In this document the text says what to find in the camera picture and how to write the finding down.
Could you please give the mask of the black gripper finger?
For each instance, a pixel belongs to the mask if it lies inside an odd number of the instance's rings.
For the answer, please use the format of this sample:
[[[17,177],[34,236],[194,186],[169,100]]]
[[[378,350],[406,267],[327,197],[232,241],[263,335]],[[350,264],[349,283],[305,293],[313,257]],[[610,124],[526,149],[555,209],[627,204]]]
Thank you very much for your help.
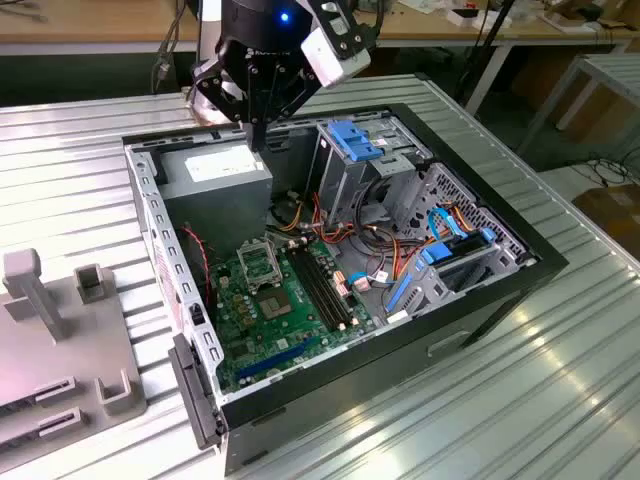
[[[252,111],[255,103],[241,90],[223,68],[219,59],[201,62],[192,70],[194,110],[212,122],[222,116],[238,123],[245,132],[246,142],[253,152],[259,150],[259,116]]]
[[[319,89],[320,83],[309,64],[298,68],[275,64],[259,73],[259,85],[259,150],[262,150],[269,126],[291,117]]]

